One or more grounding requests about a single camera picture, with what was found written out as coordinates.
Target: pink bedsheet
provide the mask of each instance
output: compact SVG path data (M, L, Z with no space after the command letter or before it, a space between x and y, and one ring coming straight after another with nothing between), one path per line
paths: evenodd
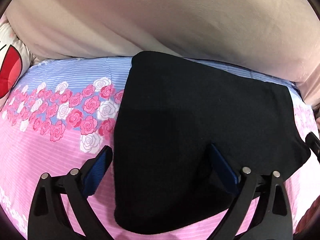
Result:
M317 134L312 110L302 102L294 103L295 122L302 138L313 131ZM33 129L21 131L18 120L12 126L7 113L0 112L0 204L16 228L27 237L28 215L33 193L39 176L49 172L52 176L63 175L72 168L81 167L85 160L95 154L85 153L79 148L79 131L68 130L63 140L53 142L50 133L41 135ZM294 229L297 223L320 195L320 166L314 155L286 181ZM119 227L113 217L115 209L113 169L110 168L96 194L89 203L100 221L115 240L201 240L206 239L224 216L216 216L172 232L158 235L137 235ZM63 197L73 228L81 232L66 197ZM257 204L252 201L250 210L240 231L249 226Z

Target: mattress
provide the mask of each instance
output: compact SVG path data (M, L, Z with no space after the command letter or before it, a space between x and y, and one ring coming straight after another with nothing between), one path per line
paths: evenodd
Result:
M292 97L300 136L304 140L310 131L318 134L312 109L304 104L294 83L220 62L197 62L239 76L286 86ZM29 209L40 175L44 172L52 176L64 175L72 168L80 168L103 145L113 146L112 127L130 68L130 57L46 60L31 67L12 90L0 112L0 204L25 238ZM196 85L196 81L190 80L190 85ZM285 185L295 230L301 217L320 195L320 166L315 155L311 155ZM81 233L65 196L63 201L74 230ZM224 211L158 235L142 236L128 232L119 227L113 217L112 167L88 201L117 240L206 239L225 214ZM257 201L252 201L239 233L248 228Z

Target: bed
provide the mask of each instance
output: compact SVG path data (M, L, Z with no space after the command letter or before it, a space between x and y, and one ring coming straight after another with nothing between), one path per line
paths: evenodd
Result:
M230 64L197 62L286 86L301 138L310 131L318 134L312 108L304 104L294 83ZM10 93L0 112L0 205L25 238L29 209L40 175L44 172L52 176L65 174L97 155L103 145L113 146L113 131L108 127L116 120L130 68L131 57L45 60L32 66ZM295 231L320 195L320 165L316 156L311 155L285 185ZM88 200L117 240L206 239L225 214L222 212L172 232L142 236L116 224L114 197L113 170L109 169L96 194ZM63 201L73 228L81 232L68 200L64 198ZM257 199L252 201L239 233L248 228L256 205Z

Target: black garment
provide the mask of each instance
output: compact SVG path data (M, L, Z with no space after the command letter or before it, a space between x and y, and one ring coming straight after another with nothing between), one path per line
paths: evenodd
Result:
M211 142L239 169L284 179L310 157L287 87L156 52L132 59L114 142L115 218L140 234L229 207L204 154Z

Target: pink and red print pillow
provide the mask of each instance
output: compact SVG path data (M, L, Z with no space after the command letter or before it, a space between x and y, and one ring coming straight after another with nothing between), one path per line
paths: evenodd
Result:
M34 57L12 30L7 18L0 19L0 110L10 89L30 67Z
M112 139L123 92L116 91L107 77L81 91L72 91L66 81L53 90L46 83L32 91L26 85L10 94L2 118L21 132L37 132L51 142L63 140L65 133L77 130L80 149L96 153L102 143Z

